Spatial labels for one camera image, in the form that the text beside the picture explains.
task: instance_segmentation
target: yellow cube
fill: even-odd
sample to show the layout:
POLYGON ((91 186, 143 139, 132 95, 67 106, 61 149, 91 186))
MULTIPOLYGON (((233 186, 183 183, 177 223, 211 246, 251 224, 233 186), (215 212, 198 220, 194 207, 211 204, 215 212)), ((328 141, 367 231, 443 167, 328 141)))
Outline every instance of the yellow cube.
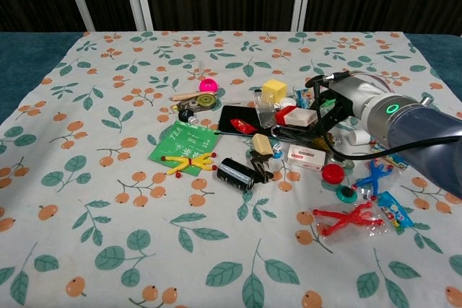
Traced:
POLYGON ((279 102, 283 97, 286 97, 287 85, 284 82, 270 79, 263 85, 262 92, 263 97, 264 95, 273 94, 274 102, 279 102))

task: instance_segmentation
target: cable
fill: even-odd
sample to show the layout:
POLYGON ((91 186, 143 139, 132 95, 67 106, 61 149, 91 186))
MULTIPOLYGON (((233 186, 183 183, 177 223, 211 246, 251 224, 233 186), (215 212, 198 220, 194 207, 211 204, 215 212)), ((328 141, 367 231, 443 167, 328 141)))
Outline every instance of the cable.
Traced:
MULTIPOLYGON (((319 82, 315 82, 314 86, 314 94, 315 94, 315 100, 319 98, 319 93, 320 93, 320 86, 319 82)), ((331 142, 328 140, 327 137, 327 132, 324 130, 324 124, 322 122, 322 117, 321 117, 321 106, 317 105, 316 107, 316 115, 318 116, 319 119, 319 126, 321 128, 321 133, 323 136, 324 141, 327 144, 327 147, 338 157, 342 159, 348 159, 348 160, 370 160, 370 159, 376 159, 380 157, 384 157, 385 155, 397 153, 399 151, 406 151, 407 149, 413 149, 417 147, 428 147, 428 146, 434 146, 436 144, 449 144, 452 142, 457 142, 459 141, 462 136, 446 136, 446 137, 437 137, 437 138, 429 138, 427 140, 421 140, 421 141, 416 141, 416 142, 411 142, 410 144, 403 144, 401 146, 397 146, 392 149, 386 149, 385 151, 379 151, 377 153, 373 154, 366 154, 366 155, 348 155, 348 154, 343 154, 340 151, 335 150, 335 148, 332 146, 331 142)))

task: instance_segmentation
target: green packet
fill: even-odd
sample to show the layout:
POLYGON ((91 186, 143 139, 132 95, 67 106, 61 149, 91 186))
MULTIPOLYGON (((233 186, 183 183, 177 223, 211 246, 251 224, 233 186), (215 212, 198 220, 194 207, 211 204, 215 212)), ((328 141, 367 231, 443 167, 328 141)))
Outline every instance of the green packet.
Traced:
MULTIPOLYGON (((149 155, 149 159, 167 167, 177 167, 180 164, 179 162, 163 162, 160 158, 163 156, 198 157, 203 153, 212 152, 215 144, 217 144, 217 140, 218 135, 213 130, 177 120, 166 129, 166 134, 151 155, 149 155)), ((200 171, 200 168, 190 166, 181 172, 197 176, 200 171)))

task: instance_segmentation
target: red lid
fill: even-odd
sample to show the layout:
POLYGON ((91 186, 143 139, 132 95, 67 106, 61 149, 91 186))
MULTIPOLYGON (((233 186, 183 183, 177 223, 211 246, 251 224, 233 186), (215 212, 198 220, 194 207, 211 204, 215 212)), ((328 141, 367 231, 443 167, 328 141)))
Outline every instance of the red lid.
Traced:
POLYGON ((345 171, 339 165, 327 164, 323 168, 323 180, 330 184, 340 184, 345 178, 345 171))

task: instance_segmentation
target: green indicator light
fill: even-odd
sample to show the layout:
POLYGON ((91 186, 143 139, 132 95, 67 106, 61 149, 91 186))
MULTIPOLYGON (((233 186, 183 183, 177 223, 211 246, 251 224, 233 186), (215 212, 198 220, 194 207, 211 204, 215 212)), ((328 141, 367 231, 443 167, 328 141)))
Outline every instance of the green indicator light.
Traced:
POLYGON ((386 112, 390 115, 391 113, 395 113, 397 110, 399 110, 399 105, 393 104, 387 107, 386 112))

